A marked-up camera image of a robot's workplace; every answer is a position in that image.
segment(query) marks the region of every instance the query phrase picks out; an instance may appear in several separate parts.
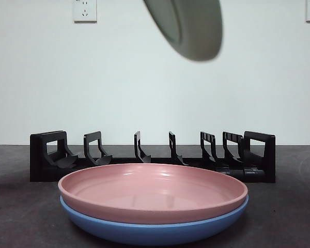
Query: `falling plate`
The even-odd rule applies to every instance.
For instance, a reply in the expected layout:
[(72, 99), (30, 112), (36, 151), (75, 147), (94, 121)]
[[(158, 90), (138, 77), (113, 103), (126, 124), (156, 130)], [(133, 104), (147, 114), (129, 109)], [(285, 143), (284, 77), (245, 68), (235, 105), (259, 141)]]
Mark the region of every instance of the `falling plate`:
[(206, 169), (170, 164), (113, 164), (58, 182), (65, 203), (85, 215), (133, 224), (207, 220), (238, 208), (247, 187)]
[(84, 231), (99, 238), (132, 245), (174, 245), (206, 239), (233, 224), (243, 213), (248, 196), (237, 209), (208, 220), (178, 224), (128, 224), (105, 221), (79, 213), (60, 197), (69, 218)]

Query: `countertop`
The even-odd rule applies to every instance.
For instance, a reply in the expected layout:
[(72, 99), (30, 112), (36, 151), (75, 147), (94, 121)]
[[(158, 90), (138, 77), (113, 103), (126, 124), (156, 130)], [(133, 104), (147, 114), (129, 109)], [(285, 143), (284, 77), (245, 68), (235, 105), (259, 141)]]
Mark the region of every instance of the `countertop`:
[[(82, 146), (69, 146), (82, 156)], [(105, 146), (115, 157), (132, 157), (133, 146)], [(154, 157), (167, 146), (143, 146)], [(261, 146), (252, 147), (261, 152)], [(200, 157), (199, 146), (178, 146)], [(218, 147), (219, 156), (222, 150)], [(225, 231), (176, 247), (310, 247), (310, 146), (276, 147), (276, 183), (246, 183), (250, 201)], [(59, 203), (57, 182), (29, 182), (29, 146), (0, 145), (0, 248), (132, 247), (96, 238), (76, 227)]]

